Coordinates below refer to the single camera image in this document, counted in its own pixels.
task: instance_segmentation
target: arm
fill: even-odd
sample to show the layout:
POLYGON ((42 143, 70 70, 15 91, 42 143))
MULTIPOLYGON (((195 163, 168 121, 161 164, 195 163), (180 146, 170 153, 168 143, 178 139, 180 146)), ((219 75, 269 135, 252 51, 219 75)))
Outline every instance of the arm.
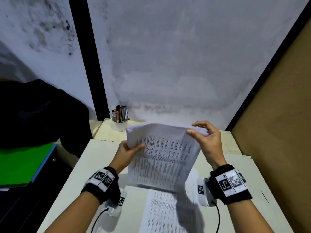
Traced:
MULTIPOLYGON (((109 166, 119 175, 130 164, 134 155, 145 147, 138 145, 130 149, 127 142, 122 141, 109 166)), ((85 233, 98 207, 99 200, 90 192, 84 191, 55 219, 45 233, 85 233)))
MULTIPOLYGON (((192 129, 187 130, 187 134, 198 141, 206 161, 212 166, 212 169, 216 170, 218 167, 227 164, 222 151, 220 131, 208 121, 198 121, 193 126, 204 127, 208 130, 209 135, 207 137, 192 129)), ((235 232, 273 233, 273 230, 251 200, 243 200, 227 206, 235 232)))

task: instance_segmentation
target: pen holder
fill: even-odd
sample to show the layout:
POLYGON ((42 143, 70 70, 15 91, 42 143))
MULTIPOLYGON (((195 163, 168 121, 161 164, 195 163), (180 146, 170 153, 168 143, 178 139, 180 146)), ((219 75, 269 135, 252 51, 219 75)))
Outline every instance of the pen holder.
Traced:
POLYGON ((113 130, 116 130, 118 132, 123 132, 126 129, 127 126, 127 121, 123 122, 123 123, 116 123, 114 121, 111 120, 110 122, 110 126, 113 130))

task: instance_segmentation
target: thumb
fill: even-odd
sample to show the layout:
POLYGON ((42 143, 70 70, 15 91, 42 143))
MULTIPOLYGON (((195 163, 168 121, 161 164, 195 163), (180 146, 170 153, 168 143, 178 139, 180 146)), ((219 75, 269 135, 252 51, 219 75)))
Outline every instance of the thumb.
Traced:
POLYGON ((143 150, 146 148, 146 145, 145 144, 140 144, 140 145, 137 145, 136 147, 134 147, 133 149, 131 149, 131 154, 132 155, 135 155, 137 152, 143 150))
POLYGON ((202 136, 199 132, 197 132, 197 131, 195 131, 195 130, 193 130, 193 129, 188 129, 188 130, 186 131, 186 133, 187 133, 189 136, 191 136, 191 137, 193 137, 194 139, 196 139, 196 141, 197 141, 199 144, 201 144, 201 143, 203 142, 204 136, 202 136))

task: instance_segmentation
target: black cable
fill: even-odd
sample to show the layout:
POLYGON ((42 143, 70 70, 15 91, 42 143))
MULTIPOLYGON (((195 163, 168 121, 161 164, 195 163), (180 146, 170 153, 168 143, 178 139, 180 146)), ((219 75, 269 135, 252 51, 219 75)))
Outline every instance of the black cable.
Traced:
POLYGON ((94 224, 93 224, 93 227, 92 227, 91 233, 93 233, 93 230, 94 230, 95 224, 96 224, 97 220, 99 219, 99 217, 101 216, 101 214, 102 214, 103 212, 108 211, 108 209, 109 209, 109 208, 104 209, 104 210, 103 210, 103 211, 102 211, 102 212, 98 215, 98 217, 96 218, 96 220, 95 220, 95 222, 94 222, 94 224))
POLYGON ((217 208, 217 211, 218 211, 218 227, 217 227, 217 230, 216 230, 216 233, 218 233, 218 230, 219 230, 219 226, 220 226, 220 212, 219 212, 219 208, 217 206, 217 204, 214 202, 214 201, 211 201, 212 204, 214 204, 217 208))

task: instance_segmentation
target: wall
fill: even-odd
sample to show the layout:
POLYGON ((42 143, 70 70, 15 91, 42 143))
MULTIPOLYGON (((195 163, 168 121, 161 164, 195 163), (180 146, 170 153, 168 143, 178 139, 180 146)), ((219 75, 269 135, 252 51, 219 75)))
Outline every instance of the wall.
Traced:
POLYGON ((227 125, 308 0, 88 0, 110 109, 227 125))
POLYGON ((42 79, 96 120, 68 0, 0 0, 0 78, 42 79))
POLYGON ((232 134, 251 155, 295 232, 311 232, 311 20, 232 134))

